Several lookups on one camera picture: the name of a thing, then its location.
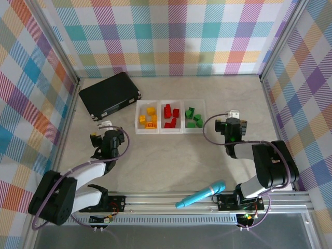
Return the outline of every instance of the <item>black box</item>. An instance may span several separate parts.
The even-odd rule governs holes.
[[[79,92],[94,121],[130,105],[141,93],[126,73],[119,73]]]

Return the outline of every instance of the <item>beige floor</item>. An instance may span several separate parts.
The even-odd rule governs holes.
[[[101,79],[85,79],[88,87]],[[275,140],[276,135],[257,76],[212,77],[133,77],[143,100],[205,99],[208,116],[230,109],[240,110],[241,119],[248,121],[245,140]],[[231,159],[225,148],[208,143],[193,134],[136,135],[135,104],[106,118],[122,126],[132,141],[126,156],[118,160],[107,175],[93,181],[111,191],[199,190],[222,179],[227,189],[255,175],[250,160]],[[61,170],[86,162],[93,154],[89,135],[96,131],[81,99],[68,136]],[[208,125],[209,137],[222,142],[224,138]]]

